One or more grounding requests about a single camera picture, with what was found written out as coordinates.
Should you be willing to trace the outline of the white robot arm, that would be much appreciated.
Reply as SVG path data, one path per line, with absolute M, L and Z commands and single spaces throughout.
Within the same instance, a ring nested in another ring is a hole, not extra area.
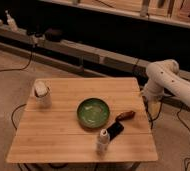
M 148 101 L 159 100 L 167 89 L 190 108 L 190 82 L 179 77 L 178 72 L 179 64 L 173 59 L 148 64 L 143 96 Z

